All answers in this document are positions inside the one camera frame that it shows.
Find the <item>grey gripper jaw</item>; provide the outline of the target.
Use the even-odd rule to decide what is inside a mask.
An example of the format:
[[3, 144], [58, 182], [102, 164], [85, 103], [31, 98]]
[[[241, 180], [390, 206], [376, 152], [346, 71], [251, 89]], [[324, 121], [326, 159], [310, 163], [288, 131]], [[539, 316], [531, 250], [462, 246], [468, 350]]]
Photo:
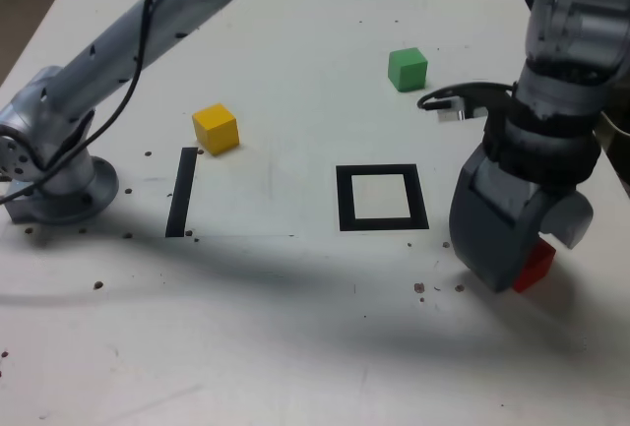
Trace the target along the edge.
[[491, 291], [521, 293], [550, 270], [550, 245], [539, 236], [549, 210], [549, 194], [478, 148], [460, 172], [450, 209], [455, 254]]
[[588, 199], [573, 192], [556, 203], [544, 216], [540, 225], [542, 234], [550, 234], [566, 248], [575, 248], [585, 236], [594, 216]]

